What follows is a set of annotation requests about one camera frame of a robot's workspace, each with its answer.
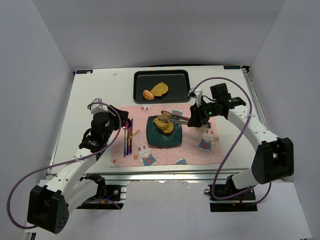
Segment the metal tongs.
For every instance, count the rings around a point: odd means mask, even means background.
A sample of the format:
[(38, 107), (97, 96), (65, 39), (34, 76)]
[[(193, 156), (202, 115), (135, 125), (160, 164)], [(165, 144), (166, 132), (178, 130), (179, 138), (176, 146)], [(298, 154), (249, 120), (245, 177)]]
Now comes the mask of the metal tongs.
[(162, 110), (161, 114), (158, 115), (157, 118), (159, 119), (159, 121), (163, 123), (175, 123), (180, 125), (186, 125), (189, 128), (205, 128), (205, 129), (211, 128), (210, 122), (202, 123), (201, 121), (195, 121), (188, 117), (175, 115), (165, 110)]

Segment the heart bread slice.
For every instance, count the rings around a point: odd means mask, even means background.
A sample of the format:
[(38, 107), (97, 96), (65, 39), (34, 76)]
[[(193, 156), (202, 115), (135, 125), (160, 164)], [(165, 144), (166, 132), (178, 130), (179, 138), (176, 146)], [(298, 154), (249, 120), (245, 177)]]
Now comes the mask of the heart bread slice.
[(153, 123), (157, 127), (158, 130), (160, 130), (165, 135), (170, 135), (174, 131), (174, 124), (172, 122), (169, 122), (165, 119), (156, 117), (153, 120)]

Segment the small round bread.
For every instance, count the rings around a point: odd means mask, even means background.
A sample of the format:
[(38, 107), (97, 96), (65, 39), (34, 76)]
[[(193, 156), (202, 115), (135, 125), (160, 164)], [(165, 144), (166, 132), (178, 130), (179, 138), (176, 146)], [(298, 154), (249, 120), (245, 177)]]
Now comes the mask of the small round bread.
[(154, 123), (159, 129), (162, 129), (162, 130), (168, 129), (171, 124), (170, 122), (167, 122), (165, 119), (162, 119), (159, 117), (154, 119)]

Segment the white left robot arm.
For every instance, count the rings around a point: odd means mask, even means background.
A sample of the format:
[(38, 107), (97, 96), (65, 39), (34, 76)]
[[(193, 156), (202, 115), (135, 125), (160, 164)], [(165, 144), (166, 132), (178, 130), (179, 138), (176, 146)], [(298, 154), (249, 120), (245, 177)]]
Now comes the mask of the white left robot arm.
[(105, 179), (87, 173), (105, 152), (113, 132), (118, 132), (129, 122), (129, 112), (112, 106), (92, 112), (90, 128), (83, 134), (74, 156), (74, 162), (43, 186), (30, 191), (27, 222), (58, 234), (66, 226), (70, 214), (90, 198), (102, 198)]

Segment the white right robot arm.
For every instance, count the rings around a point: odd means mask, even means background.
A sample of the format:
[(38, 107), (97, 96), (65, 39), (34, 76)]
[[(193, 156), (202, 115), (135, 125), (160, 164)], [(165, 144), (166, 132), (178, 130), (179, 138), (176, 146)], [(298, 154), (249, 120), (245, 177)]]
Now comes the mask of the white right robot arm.
[(294, 144), (288, 138), (281, 138), (268, 130), (253, 114), (252, 106), (240, 97), (232, 97), (225, 83), (211, 86), (213, 100), (206, 103), (201, 92), (193, 88), (189, 96), (195, 98), (190, 107), (188, 127), (202, 127), (211, 117), (222, 116), (240, 134), (226, 154), (228, 158), (242, 136), (250, 142), (255, 155), (251, 167), (229, 176), (222, 193), (211, 186), (212, 197), (216, 200), (234, 199), (257, 185), (264, 185), (294, 174)]

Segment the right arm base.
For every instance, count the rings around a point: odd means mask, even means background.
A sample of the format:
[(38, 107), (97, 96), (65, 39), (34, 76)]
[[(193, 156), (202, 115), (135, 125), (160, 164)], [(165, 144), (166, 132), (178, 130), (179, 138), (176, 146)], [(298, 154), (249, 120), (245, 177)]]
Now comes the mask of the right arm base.
[(253, 189), (232, 198), (217, 199), (211, 193), (212, 185), (208, 185), (203, 193), (209, 197), (212, 213), (257, 212), (256, 195)]

